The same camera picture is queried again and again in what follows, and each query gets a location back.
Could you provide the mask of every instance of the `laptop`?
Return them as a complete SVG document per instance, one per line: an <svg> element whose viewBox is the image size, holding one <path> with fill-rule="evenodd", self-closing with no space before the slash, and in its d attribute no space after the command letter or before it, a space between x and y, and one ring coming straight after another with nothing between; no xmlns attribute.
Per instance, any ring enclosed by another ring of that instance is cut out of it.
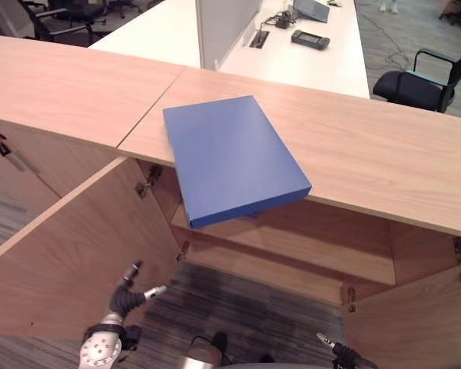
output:
<svg viewBox="0 0 461 369"><path fill-rule="evenodd" d="M314 0L294 0L294 9L301 17L323 23L328 22L330 7Z"/></svg>

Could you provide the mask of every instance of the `open cabinet door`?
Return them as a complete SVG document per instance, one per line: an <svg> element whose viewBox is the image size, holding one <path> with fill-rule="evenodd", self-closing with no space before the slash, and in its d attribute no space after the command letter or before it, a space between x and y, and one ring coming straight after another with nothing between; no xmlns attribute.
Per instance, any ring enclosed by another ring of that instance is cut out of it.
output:
<svg viewBox="0 0 461 369"><path fill-rule="evenodd" d="M461 368L461 267L342 306L348 344L382 369Z"/></svg>
<svg viewBox="0 0 461 369"><path fill-rule="evenodd" d="M137 162L117 158L0 247L0 334L82 337L137 259L134 290L169 282L179 249L153 194L135 192L138 182Z"/></svg>

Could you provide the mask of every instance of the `wooden countertop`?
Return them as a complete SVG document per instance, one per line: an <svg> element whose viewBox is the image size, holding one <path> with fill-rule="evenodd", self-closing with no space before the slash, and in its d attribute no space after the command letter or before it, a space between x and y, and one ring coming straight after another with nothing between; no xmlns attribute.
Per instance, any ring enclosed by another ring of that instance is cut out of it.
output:
<svg viewBox="0 0 461 369"><path fill-rule="evenodd" d="M313 183L310 200L461 235L461 118L187 68L118 148L174 166L162 109L241 95Z"/></svg>
<svg viewBox="0 0 461 369"><path fill-rule="evenodd" d="M0 121L165 165L162 108L241 95L255 96L313 183L310 200L461 235L461 118L0 36Z"/></svg>
<svg viewBox="0 0 461 369"><path fill-rule="evenodd" d="M0 36L0 120L114 148L183 69Z"/></svg>

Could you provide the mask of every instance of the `white desk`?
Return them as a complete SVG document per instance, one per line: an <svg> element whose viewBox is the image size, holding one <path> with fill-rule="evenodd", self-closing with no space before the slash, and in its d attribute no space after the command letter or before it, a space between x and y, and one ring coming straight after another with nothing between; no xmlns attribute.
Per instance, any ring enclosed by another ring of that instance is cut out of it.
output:
<svg viewBox="0 0 461 369"><path fill-rule="evenodd" d="M195 0L165 0L91 48L199 68Z"/></svg>
<svg viewBox="0 0 461 369"><path fill-rule="evenodd" d="M362 44L353 0L341 0L342 8L331 7L328 23L300 19L288 29L264 25L270 31L262 49L243 46L245 36L237 41L219 71L369 98L369 87ZM283 0L264 0L254 23L260 23L284 10ZM296 30L330 38L323 51L293 44Z"/></svg>

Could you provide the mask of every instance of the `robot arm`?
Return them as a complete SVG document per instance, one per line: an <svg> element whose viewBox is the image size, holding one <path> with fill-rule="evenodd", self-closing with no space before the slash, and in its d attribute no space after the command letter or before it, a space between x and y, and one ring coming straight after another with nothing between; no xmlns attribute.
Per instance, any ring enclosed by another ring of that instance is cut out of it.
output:
<svg viewBox="0 0 461 369"><path fill-rule="evenodd" d="M136 349L141 329L138 326L124 327L124 319L130 311L167 289L160 286L144 293L130 292L141 264L141 261L137 261L126 270L113 291L109 312L99 324L86 330L78 369L112 369L118 362L121 351Z"/></svg>

